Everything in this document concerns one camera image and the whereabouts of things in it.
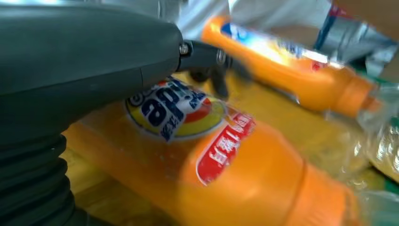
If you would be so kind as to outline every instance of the ribbed rubber hose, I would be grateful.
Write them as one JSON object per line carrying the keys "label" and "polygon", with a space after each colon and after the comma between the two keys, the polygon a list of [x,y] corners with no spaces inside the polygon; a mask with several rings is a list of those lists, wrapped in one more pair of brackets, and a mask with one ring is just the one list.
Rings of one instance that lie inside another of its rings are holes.
{"label": "ribbed rubber hose", "polygon": [[0,224],[109,226],[77,209],[62,135],[0,147]]}

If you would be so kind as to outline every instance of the red label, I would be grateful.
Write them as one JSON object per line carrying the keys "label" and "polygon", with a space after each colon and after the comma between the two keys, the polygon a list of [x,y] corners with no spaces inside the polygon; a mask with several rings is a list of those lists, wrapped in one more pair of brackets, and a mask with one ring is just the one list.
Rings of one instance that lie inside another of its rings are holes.
{"label": "red label", "polygon": [[325,64],[325,63],[321,63],[321,62],[318,62],[318,61],[313,61],[313,63],[312,63],[312,70],[318,71],[318,70],[320,70],[321,68],[324,68],[326,65],[327,65],[327,64]]}
{"label": "red label", "polygon": [[216,180],[237,155],[241,141],[248,136],[254,126],[253,118],[237,114],[234,125],[227,125],[197,161],[197,176],[207,185]]}
{"label": "red label", "polygon": [[338,8],[337,6],[331,7],[329,15],[352,19],[352,17],[350,15],[348,15],[344,10]]}

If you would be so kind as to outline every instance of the white fabric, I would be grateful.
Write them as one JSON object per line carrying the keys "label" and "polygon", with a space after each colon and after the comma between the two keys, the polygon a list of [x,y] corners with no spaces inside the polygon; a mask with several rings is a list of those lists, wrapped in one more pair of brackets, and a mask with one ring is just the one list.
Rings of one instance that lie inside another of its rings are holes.
{"label": "white fabric", "polygon": [[234,22],[258,30],[293,24],[321,28],[330,7],[328,0],[188,0],[176,23],[187,39],[199,39],[215,15],[230,15]]}

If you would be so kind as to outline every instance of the bottle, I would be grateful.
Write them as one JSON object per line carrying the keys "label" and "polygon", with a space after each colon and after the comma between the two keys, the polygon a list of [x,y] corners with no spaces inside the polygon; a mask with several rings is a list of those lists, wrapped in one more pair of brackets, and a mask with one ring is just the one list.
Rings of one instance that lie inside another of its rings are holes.
{"label": "bottle", "polygon": [[360,225],[354,193],[277,130],[172,77],[65,135],[185,226]]}
{"label": "bottle", "polygon": [[366,154],[382,173],[399,183],[399,85],[381,82],[357,121],[367,133]]}
{"label": "bottle", "polygon": [[327,56],[214,17],[202,40],[243,62],[255,80],[288,93],[303,107],[355,118],[374,84]]}

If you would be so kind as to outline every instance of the transparent plastic bottle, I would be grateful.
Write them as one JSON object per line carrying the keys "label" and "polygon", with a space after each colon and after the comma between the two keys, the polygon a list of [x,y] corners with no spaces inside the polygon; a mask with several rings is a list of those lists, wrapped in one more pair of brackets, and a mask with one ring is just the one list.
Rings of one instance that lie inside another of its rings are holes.
{"label": "transparent plastic bottle", "polygon": [[367,133],[366,155],[385,175],[399,182],[399,85],[380,84],[358,115]]}
{"label": "transparent plastic bottle", "polygon": [[240,60],[254,80],[295,97],[306,109],[356,118],[374,83],[321,53],[214,17],[202,40]]}

